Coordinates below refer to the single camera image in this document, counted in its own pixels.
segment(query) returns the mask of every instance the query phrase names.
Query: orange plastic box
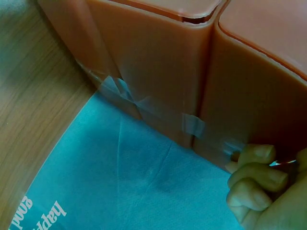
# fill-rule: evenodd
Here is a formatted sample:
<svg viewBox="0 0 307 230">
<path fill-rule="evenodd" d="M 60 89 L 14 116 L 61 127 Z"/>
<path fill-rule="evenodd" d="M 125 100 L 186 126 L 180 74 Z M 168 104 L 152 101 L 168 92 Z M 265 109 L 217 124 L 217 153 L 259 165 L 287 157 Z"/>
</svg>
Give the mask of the orange plastic box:
<svg viewBox="0 0 307 230">
<path fill-rule="evenodd" d="M 87 72 L 118 81 L 147 124 L 191 147 L 221 0 L 39 3 Z"/>
<path fill-rule="evenodd" d="M 140 113 L 124 97 L 125 88 L 84 0 L 38 0 L 61 39 L 100 92 L 114 105 L 140 119 Z"/>
<path fill-rule="evenodd" d="M 214 26 L 194 150 L 223 167 L 246 143 L 307 147 L 307 2 L 232 0 Z"/>
</svg>

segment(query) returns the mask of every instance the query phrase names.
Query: blue paper sheet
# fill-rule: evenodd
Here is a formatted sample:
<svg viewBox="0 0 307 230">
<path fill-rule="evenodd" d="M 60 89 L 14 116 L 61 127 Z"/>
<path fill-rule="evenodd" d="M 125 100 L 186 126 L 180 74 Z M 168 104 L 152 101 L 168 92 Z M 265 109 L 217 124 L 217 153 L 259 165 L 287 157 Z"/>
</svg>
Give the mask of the blue paper sheet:
<svg viewBox="0 0 307 230">
<path fill-rule="evenodd" d="M 11 230 L 238 230 L 229 175 L 96 93 L 37 174 Z"/>
</svg>

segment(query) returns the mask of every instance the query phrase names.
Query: plastic lid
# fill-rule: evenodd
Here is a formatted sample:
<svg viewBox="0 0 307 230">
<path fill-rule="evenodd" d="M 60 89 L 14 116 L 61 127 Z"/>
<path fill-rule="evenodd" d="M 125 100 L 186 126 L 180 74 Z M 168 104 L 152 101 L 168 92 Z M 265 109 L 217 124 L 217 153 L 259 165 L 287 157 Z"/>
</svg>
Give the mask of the plastic lid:
<svg viewBox="0 0 307 230">
<path fill-rule="evenodd" d="M 307 80 L 306 0 L 232 0 L 219 25 Z"/>
<path fill-rule="evenodd" d="M 137 8 L 159 13 L 163 11 L 179 17 L 197 19 L 212 14 L 221 0 L 111 0 L 137 6 Z"/>
</svg>

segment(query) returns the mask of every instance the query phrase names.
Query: tape strip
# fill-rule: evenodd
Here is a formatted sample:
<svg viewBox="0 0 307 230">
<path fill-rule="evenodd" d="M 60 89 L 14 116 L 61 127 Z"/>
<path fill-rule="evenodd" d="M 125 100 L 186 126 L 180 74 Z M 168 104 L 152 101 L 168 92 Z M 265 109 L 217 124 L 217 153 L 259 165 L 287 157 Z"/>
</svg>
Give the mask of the tape strip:
<svg viewBox="0 0 307 230">
<path fill-rule="evenodd" d="M 151 96 L 147 96 L 139 101 L 135 101 L 131 96 L 129 86 L 124 80 L 107 76 L 104 81 L 102 81 L 98 76 L 96 76 L 94 71 L 86 68 L 79 61 L 77 62 L 81 66 L 81 68 L 86 73 L 88 73 L 90 77 L 92 77 L 95 81 L 101 83 L 100 91 L 103 92 L 105 90 L 108 90 L 115 93 L 116 95 L 119 95 L 121 98 L 135 104 L 138 108 L 165 121 L 167 125 L 171 126 L 174 129 L 179 129 L 198 138 L 203 137 L 205 130 L 205 122 L 202 121 L 199 117 L 172 110 L 171 108 L 161 102 L 158 102 Z"/>
</svg>

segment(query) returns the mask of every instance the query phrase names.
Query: wood grain surface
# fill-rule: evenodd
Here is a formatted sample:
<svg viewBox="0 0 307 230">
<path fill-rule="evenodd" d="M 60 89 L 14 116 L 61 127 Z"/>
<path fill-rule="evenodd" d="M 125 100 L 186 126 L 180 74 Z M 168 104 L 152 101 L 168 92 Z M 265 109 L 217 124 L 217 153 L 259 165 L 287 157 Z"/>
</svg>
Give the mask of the wood grain surface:
<svg viewBox="0 0 307 230">
<path fill-rule="evenodd" d="M 95 89 L 35 0 L 0 0 L 0 229 Z"/>
</svg>

